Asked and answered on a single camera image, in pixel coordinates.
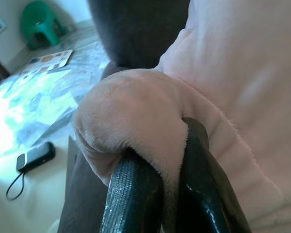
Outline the colourful play mat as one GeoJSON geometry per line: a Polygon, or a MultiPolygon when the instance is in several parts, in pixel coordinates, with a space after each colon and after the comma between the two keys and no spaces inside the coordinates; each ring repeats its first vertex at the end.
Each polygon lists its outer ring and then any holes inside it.
{"type": "Polygon", "coordinates": [[[65,50],[53,54],[32,58],[19,72],[19,75],[33,75],[64,67],[73,50],[65,50]]]}

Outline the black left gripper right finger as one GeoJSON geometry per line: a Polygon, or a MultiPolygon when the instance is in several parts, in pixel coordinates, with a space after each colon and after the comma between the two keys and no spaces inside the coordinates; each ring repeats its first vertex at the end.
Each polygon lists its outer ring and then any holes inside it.
{"type": "Polygon", "coordinates": [[[209,149],[206,128],[191,117],[170,233],[252,233],[232,185],[209,149]]]}

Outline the green plastic chair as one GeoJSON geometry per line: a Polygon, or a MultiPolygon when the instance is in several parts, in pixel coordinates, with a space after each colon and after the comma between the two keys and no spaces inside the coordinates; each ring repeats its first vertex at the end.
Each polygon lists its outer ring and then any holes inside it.
{"type": "Polygon", "coordinates": [[[34,50],[40,47],[36,39],[39,34],[43,35],[50,45],[57,46],[60,43],[57,29],[62,35],[65,34],[65,28],[46,2],[36,0],[25,6],[21,14],[20,30],[30,49],[34,50]]]}

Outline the brown fabric sofa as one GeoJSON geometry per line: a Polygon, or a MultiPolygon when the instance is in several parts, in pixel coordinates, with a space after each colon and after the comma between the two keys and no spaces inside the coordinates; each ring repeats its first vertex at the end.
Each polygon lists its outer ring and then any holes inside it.
{"type": "MultiPolygon", "coordinates": [[[[133,68],[153,68],[185,27],[190,0],[87,0],[110,58],[103,78],[133,68]]],[[[68,144],[65,203],[57,233],[99,233],[107,187],[75,140],[68,144]]]]}

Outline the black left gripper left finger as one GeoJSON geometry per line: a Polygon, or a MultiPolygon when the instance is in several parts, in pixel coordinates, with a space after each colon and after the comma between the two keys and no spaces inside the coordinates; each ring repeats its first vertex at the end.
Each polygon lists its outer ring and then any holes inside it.
{"type": "Polygon", "coordinates": [[[125,155],[115,168],[107,192],[99,233],[160,233],[163,183],[138,155],[125,155]]]}

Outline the pink pillow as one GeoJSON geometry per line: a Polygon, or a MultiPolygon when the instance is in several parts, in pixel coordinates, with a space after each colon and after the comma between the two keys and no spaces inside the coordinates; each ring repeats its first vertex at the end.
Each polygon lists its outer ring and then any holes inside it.
{"type": "Polygon", "coordinates": [[[162,176],[165,233],[176,231],[183,117],[206,128],[252,231],[291,233],[291,0],[191,0],[155,68],[117,72],[79,105],[77,142],[105,185],[126,148],[162,176]]]}

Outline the white side table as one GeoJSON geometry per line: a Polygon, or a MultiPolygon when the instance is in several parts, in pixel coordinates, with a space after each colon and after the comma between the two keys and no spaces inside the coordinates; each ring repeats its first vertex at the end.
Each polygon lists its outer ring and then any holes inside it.
{"type": "Polygon", "coordinates": [[[53,140],[56,156],[17,177],[18,153],[0,158],[0,233],[47,233],[60,218],[65,200],[68,143],[53,140]]]}

